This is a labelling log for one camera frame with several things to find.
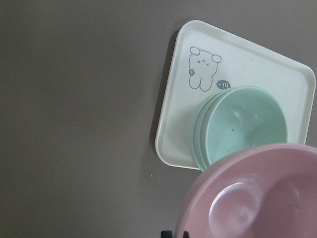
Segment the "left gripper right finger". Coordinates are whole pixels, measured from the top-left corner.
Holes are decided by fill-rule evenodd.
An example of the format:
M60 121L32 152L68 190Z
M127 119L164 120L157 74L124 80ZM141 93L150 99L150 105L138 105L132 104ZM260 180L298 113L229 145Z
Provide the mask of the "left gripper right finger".
M184 231L183 238L189 238L189 233L187 231Z

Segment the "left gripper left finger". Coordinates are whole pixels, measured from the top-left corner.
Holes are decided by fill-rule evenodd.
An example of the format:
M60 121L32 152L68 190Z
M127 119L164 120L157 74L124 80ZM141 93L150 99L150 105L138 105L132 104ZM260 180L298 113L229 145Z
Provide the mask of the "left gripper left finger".
M173 238L172 230L161 231L160 238Z

